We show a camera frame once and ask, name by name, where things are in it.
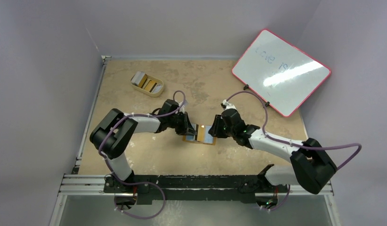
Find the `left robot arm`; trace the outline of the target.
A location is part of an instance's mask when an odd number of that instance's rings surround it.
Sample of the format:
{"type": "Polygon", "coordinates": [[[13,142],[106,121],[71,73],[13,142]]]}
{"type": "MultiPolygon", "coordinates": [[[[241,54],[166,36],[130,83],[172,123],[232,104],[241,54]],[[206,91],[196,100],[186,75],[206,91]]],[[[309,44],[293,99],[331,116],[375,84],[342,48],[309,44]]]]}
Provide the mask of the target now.
{"type": "Polygon", "coordinates": [[[133,170],[124,154],[135,133],[160,133],[168,128],[180,136],[194,136],[188,113],[182,104],[167,99],[157,114],[124,114],[113,108],[91,132],[90,142],[98,150],[116,179],[115,186],[123,193],[133,189],[133,170]]]}

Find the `orange leather card holder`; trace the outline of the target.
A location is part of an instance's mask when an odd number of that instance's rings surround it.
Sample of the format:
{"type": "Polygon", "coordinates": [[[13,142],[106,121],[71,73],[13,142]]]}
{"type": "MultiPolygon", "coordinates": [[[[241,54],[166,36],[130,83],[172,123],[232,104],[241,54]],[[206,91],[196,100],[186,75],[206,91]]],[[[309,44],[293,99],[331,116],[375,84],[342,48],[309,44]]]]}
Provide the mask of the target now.
{"type": "Polygon", "coordinates": [[[211,129],[210,125],[194,124],[193,123],[192,127],[195,129],[197,134],[183,136],[182,140],[184,142],[204,144],[204,145],[215,145],[216,138],[209,134],[209,130],[211,129]]]}

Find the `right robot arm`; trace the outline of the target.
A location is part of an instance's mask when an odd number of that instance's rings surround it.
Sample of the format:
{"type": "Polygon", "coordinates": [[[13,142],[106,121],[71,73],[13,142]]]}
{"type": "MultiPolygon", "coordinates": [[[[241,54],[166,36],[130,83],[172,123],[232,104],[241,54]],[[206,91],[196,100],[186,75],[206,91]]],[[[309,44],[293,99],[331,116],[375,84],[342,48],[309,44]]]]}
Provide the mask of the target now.
{"type": "Polygon", "coordinates": [[[236,109],[216,115],[208,133],[216,138],[231,137],[240,146],[265,151],[290,162],[290,166],[270,164],[259,173],[258,185],[265,192],[279,185],[299,185],[318,194],[337,171],[317,140],[309,138],[295,146],[287,138],[271,139],[259,126],[246,124],[236,109]]]}

